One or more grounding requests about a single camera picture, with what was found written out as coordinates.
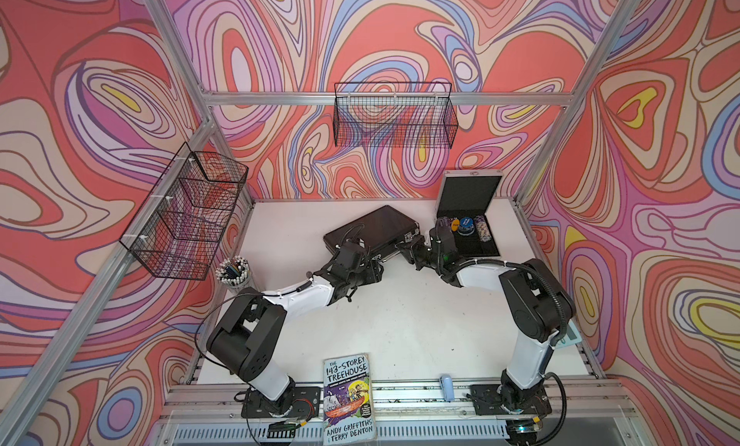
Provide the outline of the black poker case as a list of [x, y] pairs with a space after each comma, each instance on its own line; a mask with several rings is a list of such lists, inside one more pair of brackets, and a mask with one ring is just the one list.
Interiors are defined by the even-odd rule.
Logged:
[[325, 234], [323, 241], [335, 253], [347, 240], [362, 240], [372, 256], [387, 259], [398, 252], [398, 245], [412, 241], [419, 234], [418, 222], [385, 205]]

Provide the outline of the silver aluminium poker case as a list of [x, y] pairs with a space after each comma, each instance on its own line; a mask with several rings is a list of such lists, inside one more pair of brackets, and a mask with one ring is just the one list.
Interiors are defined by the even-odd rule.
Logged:
[[449, 170], [443, 174], [436, 218], [452, 231], [462, 257], [497, 257], [486, 216], [503, 179], [501, 170]]

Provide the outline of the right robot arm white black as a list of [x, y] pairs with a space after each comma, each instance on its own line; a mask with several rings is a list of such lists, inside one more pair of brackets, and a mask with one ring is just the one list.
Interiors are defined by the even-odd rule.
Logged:
[[532, 258], [516, 263], [493, 257], [464, 258], [450, 240], [439, 237], [427, 244], [422, 235], [399, 245], [416, 270], [432, 269], [445, 283], [458, 288], [481, 288], [505, 297], [518, 337], [501, 382], [524, 392], [540, 385], [558, 343], [567, 335], [575, 305], [545, 262]]

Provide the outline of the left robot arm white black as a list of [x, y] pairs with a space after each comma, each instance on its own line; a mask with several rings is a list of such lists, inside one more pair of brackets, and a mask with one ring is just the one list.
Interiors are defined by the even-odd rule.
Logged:
[[295, 382], [273, 361], [284, 325], [338, 301], [350, 301], [358, 288], [382, 277], [381, 256], [347, 241], [302, 282], [266, 293], [250, 289], [234, 297], [208, 336], [206, 350], [264, 400], [286, 404]]

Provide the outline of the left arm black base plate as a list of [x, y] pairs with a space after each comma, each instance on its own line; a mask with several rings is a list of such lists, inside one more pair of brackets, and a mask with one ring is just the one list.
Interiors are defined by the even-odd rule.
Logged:
[[291, 382], [277, 401], [269, 400], [254, 388], [245, 393], [241, 417], [245, 419], [295, 418], [310, 420], [319, 411], [322, 388], [319, 385], [296, 385]]

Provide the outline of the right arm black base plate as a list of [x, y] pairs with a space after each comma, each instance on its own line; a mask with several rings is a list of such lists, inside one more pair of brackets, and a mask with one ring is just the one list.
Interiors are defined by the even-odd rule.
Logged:
[[519, 389], [514, 384], [474, 384], [468, 400], [477, 415], [510, 415], [514, 417], [546, 417], [552, 413], [551, 403], [543, 384]]

